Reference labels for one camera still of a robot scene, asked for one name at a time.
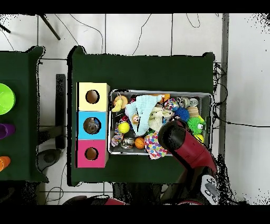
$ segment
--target metal tray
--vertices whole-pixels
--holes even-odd
[[[120,114],[124,114],[124,109],[119,112],[113,113],[111,111],[111,105],[117,93],[120,93],[123,96],[126,96],[128,100],[130,100],[132,95],[148,95],[148,94],[170,94],[170,97],[188,97],[188,98],[196,98],[198,99],[199,104],[197,105],[199,110],[199,115],[205,120],[206,126],[205,129],[202,130],[202,136],[205,139],[205,145],[208,148],[212,147],[212,131],[213,131],[213,96],[211,94],[201,93],[201,92],[167,92],[167,91],[146,91],[146,90],[119,90],[113,89],[110,91],[109,100],[110,100],[110,111],[109,111],[109,128],[108,128],[108,151],[111,154],[119,154],[119,155],[148,155],[146,150],[140,150],[135,146],[126,150],[120,146],[120,144],[116,147],[111,145],[111,138],[114,136],[116,119]],[[134,138],[133,130],[127,132],[124,137],[132,137]]]

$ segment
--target green spiky ball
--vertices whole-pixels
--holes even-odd
[[[198,124],[200,124],[200,119],[198,117],[191,117],[188,119],[188,127],[192,130],[194,135],[198,135],[202,132],[202,130],[198,128]]]

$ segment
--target purple cup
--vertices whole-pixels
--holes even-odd
[[[9,135],[14,134],[15,130],[16,128],[12,124],[0,124],[0,139],[4,139]]]

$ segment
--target shape sorter box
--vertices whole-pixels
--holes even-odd
[[[95,148],[98,152],[95,160],[88,160],[86,158],[86,151],[90,147]],[[104,168],[108,157],[109,153],[107,151],[106,140],[78,140],[78,168]]]
[[[79,111],[108,111],[110,86],[107,83],[79,82],[77,85],[79,85]],[[97,102],[92,104],[87,101],[86,96],[91,90],[98,95]]]
[[[96,118],[99,121],[100,129],[96,134],[88,134],[84,128],[83,123],[87,118]],[[107,140],[108,138],[108,112],[99,111],[79,111],[79,140]]]

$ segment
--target dark green tablecloth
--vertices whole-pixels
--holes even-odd
[[[213,61],[212,53],[206,53],[202,57],[130,57],[90,55],[85,54],[81,46],[74,47],[68,56],[68,86],[73,86],[72,95],[69,95],[72,106],[70,101],[68,104],[72,112],[68,114],[68,123],[72,124],[72,139],[68,146],[69,184],[80,181],[175,183],[184,170],[173,157],[150,160],[147,156],[136,155],[110,155],[104,169],[75,168],[77,82],[106,82],[111,89],[212,94]]]
[[[0,123],[16,126],[15,134],[0,140],[0,156],[9,156],[10,165],[0,172],[0,180],[47,182],[36,168],[37,149],[37,62],[44,48],[26,52],[0,52],[0,83],[15,93],[16,104]]]

